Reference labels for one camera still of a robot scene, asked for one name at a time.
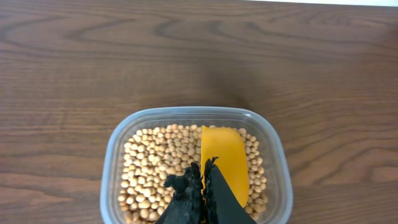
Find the yellow measuring scoop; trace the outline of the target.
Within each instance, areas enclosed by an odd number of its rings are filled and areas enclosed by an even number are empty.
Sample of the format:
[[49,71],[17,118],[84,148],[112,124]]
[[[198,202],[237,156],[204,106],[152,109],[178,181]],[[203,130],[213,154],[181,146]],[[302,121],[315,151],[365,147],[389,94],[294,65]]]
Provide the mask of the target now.
[[249,177],[244,144],[239,133],[231,128],[202,127],[201,174],[205,173],[208,159],[217,158],[218,166],[231,191],[245,207],[249,197]]

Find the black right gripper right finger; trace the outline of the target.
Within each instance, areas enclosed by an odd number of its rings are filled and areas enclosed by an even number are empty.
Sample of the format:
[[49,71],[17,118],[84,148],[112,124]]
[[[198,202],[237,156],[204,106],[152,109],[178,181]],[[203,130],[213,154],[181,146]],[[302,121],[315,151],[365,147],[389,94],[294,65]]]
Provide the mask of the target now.
[[220,169],[218,157],[205,163],[205,221],[208,224],[256,224],[239,204]]

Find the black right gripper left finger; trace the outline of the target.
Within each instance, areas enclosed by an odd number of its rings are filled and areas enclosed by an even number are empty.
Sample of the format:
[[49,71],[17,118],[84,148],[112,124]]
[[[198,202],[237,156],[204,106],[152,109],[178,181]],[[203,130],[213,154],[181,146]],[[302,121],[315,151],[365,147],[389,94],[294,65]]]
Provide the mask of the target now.
[[168,175],[164,187],[173,188],[174,195],[155,224],[200,224],[203,221],[203,184],[197,163],[192,162],[183,175]]

